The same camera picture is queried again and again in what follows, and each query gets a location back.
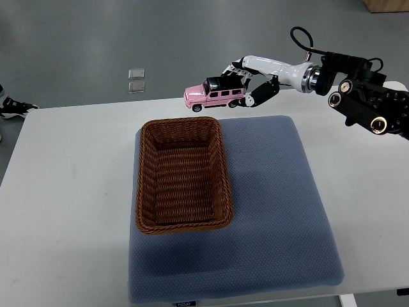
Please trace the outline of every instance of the white table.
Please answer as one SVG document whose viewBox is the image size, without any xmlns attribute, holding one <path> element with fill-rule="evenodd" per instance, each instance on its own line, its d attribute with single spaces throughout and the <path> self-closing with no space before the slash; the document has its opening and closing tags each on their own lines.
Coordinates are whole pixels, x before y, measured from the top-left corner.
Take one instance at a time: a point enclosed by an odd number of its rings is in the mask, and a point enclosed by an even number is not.
<svg viewBox="0 0 409 307">
<path fill-rule="evenodd" d="M 347 128 L 327 97 L 286 90 L 252 109 L 193 113 L 174 98 L 30 113 L 0 187 L 0 306 L 129 306 L 135 133 L 156 118 L 275 114 L 297 126 L 345 279 L 201 306 L 409 287 L 409 141 Z"/>
</svg>

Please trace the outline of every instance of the robotic arm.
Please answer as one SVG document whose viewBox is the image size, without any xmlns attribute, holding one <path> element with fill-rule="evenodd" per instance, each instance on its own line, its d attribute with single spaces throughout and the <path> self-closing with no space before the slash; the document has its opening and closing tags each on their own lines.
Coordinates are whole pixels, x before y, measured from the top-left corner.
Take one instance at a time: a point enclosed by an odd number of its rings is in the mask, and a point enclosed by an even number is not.
<svg viewBox="0 0 409 307">
<path fill-rule="evenodd" d="M 310 41 L 310 47 L 302 45 L 293 32 L 304 32 Z M 346 75 L 338 90 L 329 96 L 331 108 L 345 115 L 347 126 L 354 123 L 374 134 L 399 134 L 409 139 L 409 93 L 383 87 L 386 75 L 379 73 L 383 62 L 379 58 L 365 59 L 345 54 L 324 52 L 313 48 L 311 35 L 301 27 L 291 29 L 294 42 L 307 51 L 305 61 L 299 65 L 290 65 L 273 59 L 257 56 L 245 56 L 232 62 L 222 75 L 237 76 L 247 89 L 252 76 L 261 74 L 268 81 L 247 93 L 238 105 L 257 107 L 266 102 L 280 90 L 280 85 L 294 87 L 302 93 L 325 96 L 331 89 L 338 73 Z M 309 62 L 311 54 L 321 54 L 322 65 Z M 381 67 L 372 71 L 373 61 Z"/>
</svg>

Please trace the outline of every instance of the car window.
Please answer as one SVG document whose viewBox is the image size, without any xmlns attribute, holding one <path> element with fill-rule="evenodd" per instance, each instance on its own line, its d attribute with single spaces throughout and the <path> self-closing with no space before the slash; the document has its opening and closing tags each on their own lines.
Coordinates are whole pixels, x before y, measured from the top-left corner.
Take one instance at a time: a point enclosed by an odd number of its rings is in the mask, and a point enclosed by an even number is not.
<svg viewBox="0 0 409 307">
<path fill-rule="evenodd" d="M 209 82 L 206 80 L 203 81 L 203 88 L 204 88 L 204 92 L 206 93 L 206 96 L 209 94 L 210 92 L 210 88 L 209 88 Z"/>
</svg>

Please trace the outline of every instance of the car wheel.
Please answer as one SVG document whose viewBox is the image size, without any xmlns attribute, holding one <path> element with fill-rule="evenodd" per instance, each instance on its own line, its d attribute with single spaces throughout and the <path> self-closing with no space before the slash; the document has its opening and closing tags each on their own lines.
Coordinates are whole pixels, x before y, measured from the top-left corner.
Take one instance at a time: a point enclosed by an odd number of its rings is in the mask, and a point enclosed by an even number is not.
<svg viewBox="0 0 409 307">
<path fill-rule="evenodd" d="M 234 108 L 238 105 L 238 100 L 232 100 L 231 102 L 229 102 L 229 107 Z"/>
<path fill-rule="evenodd" d="M 200 112 L 200 111 L 202 111 L 202 105 L 201 104 L 195 104 L 192 107 L 192 110 L 193 110 L 193 112 Z"/>
</svg>

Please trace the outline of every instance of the small square tile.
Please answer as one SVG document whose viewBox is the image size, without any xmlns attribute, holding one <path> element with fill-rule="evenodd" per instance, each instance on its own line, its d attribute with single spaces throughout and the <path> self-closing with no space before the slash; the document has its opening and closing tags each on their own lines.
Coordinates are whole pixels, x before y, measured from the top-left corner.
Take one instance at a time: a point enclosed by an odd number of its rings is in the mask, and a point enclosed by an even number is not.
<svg viewBox="0 0 409 307">
<path fill-rule="evenodd" d="M 128 79 L 143 79 L 145 76 L 145 69 L 143 68 L 133 68 L 129 70 Z"/>
<path fill-rule="evenodd" d="M 129 93 L 141 93 L 145 91 L 145 82 L 129 82 Z"/>
</svg>

